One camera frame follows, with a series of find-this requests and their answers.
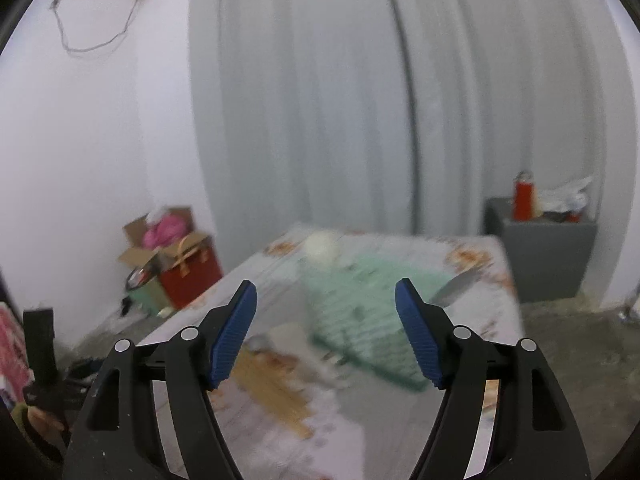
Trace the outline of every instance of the green mat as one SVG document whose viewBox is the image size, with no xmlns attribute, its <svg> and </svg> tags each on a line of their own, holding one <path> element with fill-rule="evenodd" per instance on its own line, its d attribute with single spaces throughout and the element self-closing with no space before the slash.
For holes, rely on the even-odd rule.
<svg viewBox="0 0 640 480">
<path fill-rule="evenodd" d="M 347 267 L 323 269 L 303 262 L 312 341 L 385 379 L 421 391 L 428 380 L 396 313 L 396 283 L 411 279 L 427 299 L 452 277 L 366 254 Z"/>
</svg>

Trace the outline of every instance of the wire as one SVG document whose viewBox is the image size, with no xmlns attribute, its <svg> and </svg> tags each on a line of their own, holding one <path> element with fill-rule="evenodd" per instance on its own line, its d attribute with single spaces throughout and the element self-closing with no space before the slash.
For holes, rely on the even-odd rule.
<svg viewBox="0 0 640 480">
<path fill-rule="evenodd" d="M 136 7 L 138 6 L 138 2 L 139 0 L 135 0 L 133 2 L 133 5 L 131 6 L 131 10 L 129 11 L 129 15 L 127 16 L 127 21 L 124 24 L 124 28 L 115 36 L 113 36 L 110 40 L 105 41 L 103 43 L 99 43 L 94 46 L 89 46 L 87 48 L 73 48 L 69 46 L 69 42 L 66 37 L 65 27 L 62 24 L 60 15 L 58 14 L 58 6 L 60 5 L 60 0 L 53 0 L 51 3 L 51 10 L 53 10 L 53 14 L 56 17 L 56 22 L 58 23 L 58 31 L 60 32 L 60 43 L 62 43 L 62 48 L 64 48 L 70 54 L 82 54 L 84 52 L 91 52 L 92 50 L 97 50 L 98 48 L 107 46 L 108 44 L 111 44 L 114 41 L 116 41 L 118 38 L 122 36 L 126 36 L 127 32 L 129 31 L 129 25 L 131 25 L 131 22 L 132 22 L 133 12 L 134 10 L 136 10 Z"/>
</svg>

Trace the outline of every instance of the red thermos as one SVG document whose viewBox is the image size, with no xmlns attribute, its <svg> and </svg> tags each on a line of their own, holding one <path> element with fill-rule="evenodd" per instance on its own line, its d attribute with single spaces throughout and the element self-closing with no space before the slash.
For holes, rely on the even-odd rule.
<svg viewBox="0 0 640 480">
<path fill-rule="evenodd" d="M 513 219 L 524 222 L 533 218 L 533 175 L 521 171 L 513 186 Z"/>
</svg>

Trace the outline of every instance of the open cardboard box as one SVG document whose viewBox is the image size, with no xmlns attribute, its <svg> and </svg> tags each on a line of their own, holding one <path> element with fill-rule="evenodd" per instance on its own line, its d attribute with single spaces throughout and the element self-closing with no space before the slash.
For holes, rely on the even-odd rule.
<svg viewBox="0 0 640 480">
<path fill-rule="evenodd" d="M 175 215 L 181 216 L 187 222 L 189 234 L 182 245 L 182 252 L 185 253 L 192 247 L 201 243 L 209 235 L 200 231 L 194 231 L 193 216 L 190 207 L 171 207 L 169 211 Z M 136 218 L 133 222 L 128 223 L 123 228 L 127 235 L 127 239 L 131 247 L 124 251 L 118 260 L 126 264 L 131 269 L 136 267 L 144 267 L 156 256 L 159 257 L 159 263 L 162 270 L 172 267 L 178 258 L 178 246 L 180 242 L 171 244 L 168 247 L 149 250 L 142 247 L 142 238 L 146 233 L 146 215 Z"/>
</svg>

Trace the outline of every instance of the red gift bag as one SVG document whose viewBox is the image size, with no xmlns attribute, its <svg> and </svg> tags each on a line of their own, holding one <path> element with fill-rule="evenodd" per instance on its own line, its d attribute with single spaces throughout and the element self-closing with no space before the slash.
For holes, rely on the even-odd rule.
<svg viewBox="0 0 640 480">
<path fill-rule="evenodd" d="M 202 242 L 183 253 L 187 237 L 180 240 L 177 261 L 160 274 L 160 282 L 175 308 L 183 308 L 222 278 L 212 246 Z"/>
</svg>

